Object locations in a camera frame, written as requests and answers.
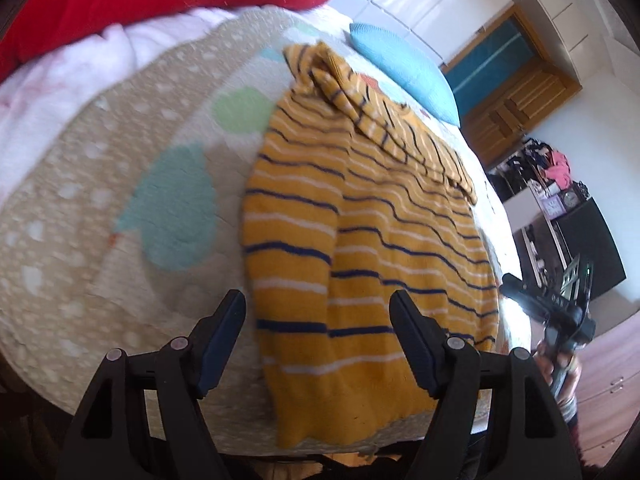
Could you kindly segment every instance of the white sheet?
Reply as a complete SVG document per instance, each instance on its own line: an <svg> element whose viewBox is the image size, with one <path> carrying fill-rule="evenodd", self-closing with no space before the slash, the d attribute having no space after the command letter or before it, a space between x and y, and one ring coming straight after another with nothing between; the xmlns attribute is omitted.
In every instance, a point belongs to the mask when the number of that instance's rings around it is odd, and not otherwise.
<svg viewBox="0 0 640 480"><path fill-rule="evenodd" d="M111 25L101 35L59 48L18 69L0 85L0 209L85 104L165 51L204 37L239 12L242 9L193 9L129 27ZM297 15L338 37L351 22L329 6ZM490 256L502 272L519 276L506 213L477 157L457 128L433 119L426 122L458 151L476 185L479 201L474 217L494 250ZM522 310L503 301L500 313L510 346L530 348L530 323Z"/></svg>

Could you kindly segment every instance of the yellow sweater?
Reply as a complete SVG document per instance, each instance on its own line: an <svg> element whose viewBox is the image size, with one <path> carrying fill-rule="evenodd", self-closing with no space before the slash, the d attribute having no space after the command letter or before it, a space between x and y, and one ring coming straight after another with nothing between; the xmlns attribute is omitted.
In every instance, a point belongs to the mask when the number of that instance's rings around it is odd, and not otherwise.
<svg viewBox="0 0 640 480"><path fill-rule="evenodd" d="M278 444L333 444L431 410L388 316L404 288L449 333L489 350L495 279L459 156L324 43L284 51L278 102L242 207Z"/></svg>

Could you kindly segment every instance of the blue pillow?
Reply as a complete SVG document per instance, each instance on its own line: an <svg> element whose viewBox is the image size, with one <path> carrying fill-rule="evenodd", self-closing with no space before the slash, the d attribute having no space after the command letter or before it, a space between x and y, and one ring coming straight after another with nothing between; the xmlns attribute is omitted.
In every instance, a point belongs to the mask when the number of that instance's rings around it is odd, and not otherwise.
<svg viewBox="0 0 640 480"><path fill-rule="evenodd" d="M458 107L437 65L405 40L384 28L351 23L355 49L393 79L432 116L460 127Z"/></svg>

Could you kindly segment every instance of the teal bird shape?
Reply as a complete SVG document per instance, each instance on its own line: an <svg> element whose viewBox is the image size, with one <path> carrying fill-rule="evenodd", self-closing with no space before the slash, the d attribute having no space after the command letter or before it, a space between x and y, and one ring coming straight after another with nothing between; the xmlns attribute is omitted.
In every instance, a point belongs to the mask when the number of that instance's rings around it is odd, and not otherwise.
<svg viewBox="0 0 640 480"><path fill-rule="evenodd" d="M159 269L189 269L211 251L217 207L206 161L197 144L161 153L116 221L116 233L140 231L144 255Z"/></svg>

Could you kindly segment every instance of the dresser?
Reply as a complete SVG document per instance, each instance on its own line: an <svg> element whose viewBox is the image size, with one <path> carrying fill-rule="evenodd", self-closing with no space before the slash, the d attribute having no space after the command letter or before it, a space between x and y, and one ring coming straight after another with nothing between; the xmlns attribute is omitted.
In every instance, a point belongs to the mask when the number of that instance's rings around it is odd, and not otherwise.
<svg viewBox="0 0 640 480"><path fill-rule="evenodd" d="M640 411L640 312L578 352L580 447L587 464L605 465Z"/></svg>

